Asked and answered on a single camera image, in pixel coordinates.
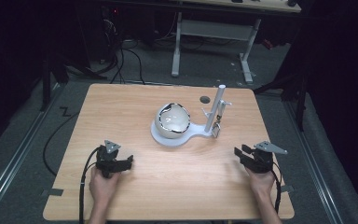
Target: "black cable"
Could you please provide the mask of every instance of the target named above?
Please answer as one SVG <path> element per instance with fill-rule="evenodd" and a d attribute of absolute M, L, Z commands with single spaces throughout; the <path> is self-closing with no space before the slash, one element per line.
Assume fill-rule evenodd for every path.
<path fill-rule="evenodd" d="M 117 34 L 116 42 L 114 44 L 110 45 L 110 48 L 108 48 L 108 58 L 110 57 L 109 55 L 111 55 L 113 53 L 111 63 L 108 64 L 105 68 L 93 72 L 94 74 L 97 74 L 97 75 L 103 74 L 105 72 L 108 72 L 108 71 L 112 70 L 114 67 L 117 66 L 116 50 L 118 48 L 121 48 L 121 44 L 122 44 L 121 43 L 121 38 L 122 38 L 123 35 L 124 35 L 124 30 L 120 29 L 120 32 Z M 74 74 L 74 75 L 77 75 L 77 76 L 84 76 L 83 73 L 78 73 L 78 72 L 76 72 L 74 70 L 71 70 L 68 67 L 66 67 L 66 71 L 68 73 L 71 73 L 71 74 Z"/>
<path fill-rule="evenodd" d="M 183 38 L 184 40 L 189 40 L 190 39 L 190 37 L 188 36 L 187 38 Z M 201 41 L 200 41 L 200 44 L 197 46 L 197 47 L 195 47 L 195 48 L 187 48 L 187 47 L 185 47 L 183 44 L 185 44 L 185 43 L 181 43 L 181 48 L 183 48 L 183 49 L 189 49 L 189 50 L 196 50 L 196 49 L 199 49 L 199 48 L 201 48 L 203 45 L 204 45 L 204 38 L 203 37 L 201 37 Z"/>
<path fill-rule="evenodd" d="M 124 50 L 126 50 L 126 51 L 128 51 L 128 52 L 131 52 L 131 53 L 132 53 L 133 55 L 135 55 L 136 58 L 138 59 L 138 62 L 139 62 L 139 78 L 141 79 L 142 83 L 143 83 L 144 85 L 146 85 L 146 84 L 145 84 L 145 81 L 144 81 L 144 78 L 142 77 L 142 62 L 141 62 L 141 58 L 138 56 L 138 54 L 136 54 L 134 51 L 132 51 L 132 50 L 130 50 L 130 49 L 124 49 Z"/>
<path fill-rule="evenodd" d="M 212 41 L 211 39 L 215 39 L 215 38 L 204 38 L 204 41 L 206 43 L 214 44 L 214 45 L 218 45 L 218 46 L 225 46 L 225 45 L 228 45 L 231 42 L 239 42 L 239 40 L 229 39 L 225 43 L 219 43 L 217 41 Z"/>
<path fill-rule="evenodd" d="M 113 76 L 112 80 L 110 81 L 110 84 L 112 84 L 112 83 L 115 81 L 117 75 L 120 73 L 121 68 L 123 67 L 123 64 L 124 64 L 123 48 L 120 48 L 120 52 L 121 52 L 121 65 L 120 65 L 120 67 L 117 69 L 117 72 L 116 72 L 115 75 Z"/>
<path fill-rule="evenodd" d="M 126 80 L 124 79 L 123 75 L 121 74 L 121 71 L 118 72 L 118 75 L 120 76 L 120 84 L 126 84 Z"/>
<path fill-rule="evenodd" d="M 90 164 L 88 167 L 87 167 L 87 170 L 91 167 L 91 166 L 93 166 L 93 165 L 95 165 L 97 162 L 95 161 L 95 162 L 93 162 L 92 164 Z"/>
<path fill-rule="evenodd" d="M 171 38 L 174 38 L 175 36 L 167 37 L 165 39 L 159 39 L 155 41 L 155 44 L 162 46 L 162 47 L 170 47 L 175 45 L 175 40 L 171 40 Z M 169 44 L 161 44 L 159 42 L 169 42 Z"/>
<path fill-rule="evenodd" d="M 166 35 L 164 35 L 162 38 L 160 38 L 160 39 L 156 39 L 155 41 L 157 41 L 157 40 L 163 40 L 163 39 L 166 39 L 166 38 L 171 38 L 171 37 L 174 37 L 174 36 L 176 36 L 176 35 L 171 35 L 171 36 L 168 36 L 168 35 L 170 35 L 171 34 L 171 32 L 172 32 L 172 30 L 173 30 L 173 27 L 175 26 L 175 24 L 177 23 L 177 17 L 178 17 L 178 13 L 177 12 L 175 12 L 175 14 L 173 15 L 173 20 L 172 20 L 172 24 L 171 24 L 171 28 L 170 28 L 170 30 L 167 32 L 167 34 Z"/>
<path fill-rule="evenodd" d="M 281 172 L 281 168 L 279 167 L 279 165 L 278 165 L 276 162 L 274 162 L 274 165 L 278 168 L 279 173 L 281 174 L 281 176 L 280 176 L 280 181 L 279 181 L 279 182 L 282 183 L 282 172 Z"/>
<path fill-rule="evenodd" d="M 278 179 L 277 175 L 275 174 L 275 172 L 273 170 L 271 170 L 272 174 L 274 175 L 275 177 L 275 182 L 276 182 L 276 185 L 277 185 L 277 198 L 275 200 L 275 211 L 279 212 L 279 205 L 281 203 L 281 193 L 282 193 L 282 188 L 281 188 L 281 181 Z"/>
<path fill-rule="evenodd" d="M 62 123 L 55 131 L 54 133 L 48 138 L 48 141 L 45 144 L 45 147 L 43 148 L 43 163 L 45 164 L 46 168 L 48 168 L 48 170 L 54 175 L 57 176 L 57 174 L 50 168 L 50 166 L 48 165 L 48 162 L 46 160 L 46 151 L 48 148 L 48 143 L 51 141 L 51 139 L 53 138 L 53 136 L 57 133 L 57 131 L 63 126 L 65 125 L 69 120 L 71 120 L 72 118 L 76 117 L 80 112 L 76 112 L 75 114 L 73 114 L 69 119 L 67 119 L 64 123 Z"/>
<path fill-rule="evenodd" d="M 89 154 L 89 158 L 87 159 L 86 165 L 84 166 L 83 174 L 81 176 L 80 193 L 79 193 L 79 223 L 80 224 L 84 223 L 84 217 L 83 217 L 83 213 L 84 213 L 84 186 L 85 186 L 85 182 L 86 182 L 86 173 L 87 173 L 88 169 L 91 167 L 91 165 L 89 166 L 89 162 L 90 162 L 92 156 L 99 149 L 100 148 L 97 147 L 91 152 L 91 154 Z"/>

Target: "silver metal part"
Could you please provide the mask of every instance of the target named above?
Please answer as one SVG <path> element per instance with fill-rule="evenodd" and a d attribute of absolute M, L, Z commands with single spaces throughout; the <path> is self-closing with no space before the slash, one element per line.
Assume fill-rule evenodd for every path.
<path fill-rule="evenodd" d="M 220 124 L 218 122 L 215 122 L 212 127 L 212 134 L 214 137 L 219 136 L 220 133 Z"/>
<path fill-rule="evenodd" d="M 214 97 L 214 100 L 213 100 L 211 113 L 208 115 L 208 120 L 207 120 L 207 122 L 205 124 L 204 131 L 206 133 L 211 130 L 214 115 L 216 115 L 216 113 L 217 113 L 217 107 L 218 107 L 218 105 L 220 103 L 220 100 L 222 99 L 223 92 L 225 91 L 225 88 L 226 88 L 226 85 L 220 85 L 219 88 L 217 89 L 216 96 Z"/>
<path fill-rule="evenodd" d="M 112 153 L 112 152 L 118 150 L 119 148 L 121 148 L 120 145 L 113 143 L 109 140 L 105 140 L 105 146 L 106 146 L 107 153 Z"/>
<path fill-rule="evenodd" d="M 266 152 L 274 152 L 274 153 L 285 154 L 285 155 L 287 154 L 286 150 L 284 150 L 280 147 L 277 147 L 268 141 L 264 141 L 264 142 L 256 144 L 255 148 L 258 148 L 258 149 L 266 151 Z"/>
<path fill-rule="evenodd" d="M 225 111 L 226 105 L 232 105 L 232 103 L 220 100 L 219 105 L 217 106 L 217 116 L 220 116 L 220 118 L 223 117 L 223 112 Z"/>

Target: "wooden table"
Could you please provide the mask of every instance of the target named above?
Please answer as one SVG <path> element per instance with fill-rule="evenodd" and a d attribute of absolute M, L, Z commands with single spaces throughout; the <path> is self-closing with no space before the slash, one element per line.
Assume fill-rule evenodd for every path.
<path fill-rule="evenodd" d="M 113 220 L 233 220 L 260 218 L 248 175 L 234 155 L 234 147 L 269 140 L 251 90 L 226 89 L 231 102 L 222 118 L 218 138 L 191 138 L 181 147 L 163 147 L 151 135 L 158 109 L 176 102 L 197 124 L 206 123 L 217 88 L 108 85 L 89 88 L 71 140 L 54 182 L 62 196 L 52 196 L 44 211 L 48 220 L 78 219 L 80 177 L 91 151 L 105 139 L 121 145 L 118 159 L 134 156 L 132 169 L 123 172 L 109 207 Z M 209 96 L 207 105 L 201 96 Z M 85 219 L 92 197 L 85 187 Z M 271 192 L 275 201 L 275 188 Z M 282 194 L 280 217 L 291 218 L 293 206 Z"/>

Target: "desk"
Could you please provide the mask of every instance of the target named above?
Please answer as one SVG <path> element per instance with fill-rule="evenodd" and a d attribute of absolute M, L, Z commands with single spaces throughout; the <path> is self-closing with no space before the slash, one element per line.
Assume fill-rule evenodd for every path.
<path fill-rule="evenodd" d="M 287 5 L 287 1 L 280 0 L 243 1 L 242 3 L 233 3 L 231 0 L 184 0 L 180 1 L 180 4 L 183 2 L 215 5 L 220 7 L 242 7 L 263 10 L 267 9 L 280 12 L 299 13 L 301 11 L 301 8 L 298 5 L 289 7 Z M 179 76 L 181 35 L 198 35 L 246 41 L 246 48 L 244 48 L 244 52 L 240 54 L 239 58 L 241 61 L 241 68 L 245 82 L 247 84 L 253 84 L 252 73 L 247 60 L 252 45 L 254 44 L 260 22 L 261 20 L 257 19 L 255 20 L 255 24 L 250 26 L 209 21 L 182 20 L 182 13 L 179 12 L 176 24 L 175 50 L 172 60 L 172 76 Z"/>
<path fill-rule="evenodd" d="M 109 207 L 113 220 L 217 220 L 260 218 L 248 175 L 234 155 L 234 147 L 269 140 L 251 90 L 226 89 L 231 102 L 222 118 L 218 138 L 191 138 L 181 147 L 163 147 L 151 135 L 150 125 L 158 109 L 176 102 L 191 120 L 204 124 L 201 96 L 212 101 L 217 88 L 94 84 L 89 88 L 54 189 L 44 211 L 48 220 L 78 219 L 80 177 L 91 151 L 107 139 L 121 145 L 117 158 L 134 156 L 132 169 L 123 172 L 117 194 Z M 90 181 L 88 172 L 86 183 Z M 275 201 L 275 188 L 271 192 Z M 85 187 L 85 219 L 90 217 L 92 197 Z M 282 194 L 280 217 L 291 218 L 293 206 Z"/>

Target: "hand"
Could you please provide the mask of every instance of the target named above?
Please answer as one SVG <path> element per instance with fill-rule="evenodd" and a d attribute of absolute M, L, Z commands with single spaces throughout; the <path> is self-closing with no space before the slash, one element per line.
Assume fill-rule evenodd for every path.
<path fill-rule="evenodd" d="M 89 191 L 94 199 L 89 224 L 104 223 L 106 220 L 106 210 L 112 200 L 120 173 L 111 174 L 110 178 L 103 177 L 101 170 L 95 166 L 91 168 L 91 179 L 89 181 Z"/>
<path fill-rule="evenodd" d="M 281 220 L 275 211 L 271 201 L 271 190 L 275 177 L 272 172 L 257 174 L 246 168 L 251 180 L 251 189 L 257 200 L 258 210 L 264 224 L 281 224 Z"/>
<path fill-rule="evenodd" d="M 245 167 L 251 179 L 251 188 L 254 194 L 270 195 L 275 177 L 272 172 L 258 174 Z"/>

